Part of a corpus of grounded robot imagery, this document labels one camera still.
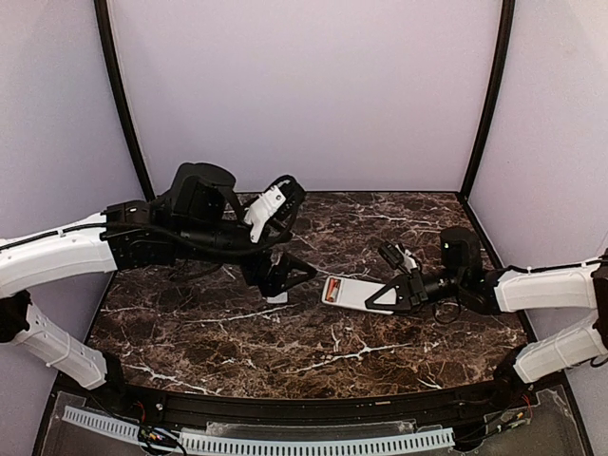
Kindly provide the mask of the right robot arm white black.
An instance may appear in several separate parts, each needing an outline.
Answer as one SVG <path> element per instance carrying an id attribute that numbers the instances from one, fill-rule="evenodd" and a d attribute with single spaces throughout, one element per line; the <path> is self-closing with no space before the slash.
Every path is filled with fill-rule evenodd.
<path id="1" fill-rule="evenodd" d="M 509 354 L 495 375 L 515 385 L 532 384 L 607 355 L 606 255 L 560 266 L 487 270 L 480 241 L 470 230 L 448 227 L 440 233 L 440 244 L 442 271 L 424 275 L 410 254 L 383 243 L 381 257 L 399 274 L 366 299 L 366 310 L 407 314 L 449 297 L 486 315 L 544 308 L 589 310 L 578 323 Z"/>

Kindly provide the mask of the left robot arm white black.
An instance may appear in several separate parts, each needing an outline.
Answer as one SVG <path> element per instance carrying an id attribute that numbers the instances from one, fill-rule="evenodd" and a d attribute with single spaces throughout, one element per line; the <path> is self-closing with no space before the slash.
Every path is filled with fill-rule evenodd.
<path id="1" fill-rule="evenodd" d="M 21 346 L 86 390 L 124 390 L 120 361 L 91 349 L 51 322 L 29 290 L 73 276 L 114 273 L 179 260 L 239 267 L 264 297 L 315 277 L 314 266 L 283 253 L 306 193 L 284 175 L 241 201 L 236 180 L 211 163 L 181 164 L 170 188 L 151 201 L 114 204 L 103 212 L 1 244 L 1 340 Z"/>

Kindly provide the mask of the white battery cover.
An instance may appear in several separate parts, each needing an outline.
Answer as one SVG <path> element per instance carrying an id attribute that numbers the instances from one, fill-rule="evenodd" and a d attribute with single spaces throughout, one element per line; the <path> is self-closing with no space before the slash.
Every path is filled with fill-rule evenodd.
<path id="1" fill-rule="evenodd" d="M 278 294 L 276 296 L 269 296 L 266 298 L 266 301 L 269 304 L 286 304 L 289 301 L 289 296 L 287 293 Z"/>

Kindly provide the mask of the white remote control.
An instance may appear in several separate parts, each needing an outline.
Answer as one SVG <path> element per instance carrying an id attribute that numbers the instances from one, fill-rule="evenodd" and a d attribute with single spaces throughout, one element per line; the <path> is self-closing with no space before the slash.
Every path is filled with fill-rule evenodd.
<path id="1" fill-rule="evenodd" d="M 325 299 L 327 287 L 326 283 L 329 278 L 333 278 L 335 281 L 341 282 L 341 290 L 337 302 L 329 302 Z M 340 307 L 348 310 L 368 312 L 373 314 L 393 314 L 378 311 L 369 311 L 365 308 L 365 300 L 374 292 L 379 290 L 382 285 L 383 284 L 381 283 L 374 283 L 365 280 L 357 280 L 342 276 L 330 275 L 325 281 L 321 295 L 321 302 L 326 305 Z"/>

